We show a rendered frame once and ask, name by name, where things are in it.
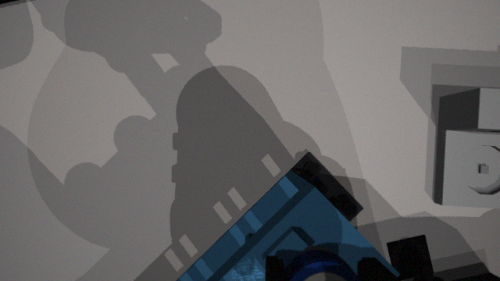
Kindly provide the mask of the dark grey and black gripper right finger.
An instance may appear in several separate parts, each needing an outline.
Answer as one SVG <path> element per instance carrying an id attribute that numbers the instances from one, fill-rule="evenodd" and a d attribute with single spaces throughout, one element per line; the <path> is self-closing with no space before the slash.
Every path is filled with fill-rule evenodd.
<path id="1" fill-rule="evenodd" d="M 358 261 L 357 276 L 361 281 L 401 281 L 376 258 Z"/>

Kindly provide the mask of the dark grey button housing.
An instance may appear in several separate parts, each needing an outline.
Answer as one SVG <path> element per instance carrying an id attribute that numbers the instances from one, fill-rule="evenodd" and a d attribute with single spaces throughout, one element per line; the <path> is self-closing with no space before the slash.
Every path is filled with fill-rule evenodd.
<path id="1" fill-rule="evenodd" d="M 433 276 L 425 235 L 387 243 L 387 248 L 391 265 L 400 274 L 400 280 L 416 277 L 413 281 L 444 281 Z M 500 278 L 488 272 L 452 281 L 500 281 Z"/>

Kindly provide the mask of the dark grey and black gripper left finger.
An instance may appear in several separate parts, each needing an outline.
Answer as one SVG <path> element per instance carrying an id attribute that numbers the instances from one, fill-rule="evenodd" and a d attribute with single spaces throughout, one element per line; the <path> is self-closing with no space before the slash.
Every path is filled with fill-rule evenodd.
<path id="1" fill-rule="evenodd" d="M 266 281 L 289 281 L 282 259 L 266 256 Z"/>

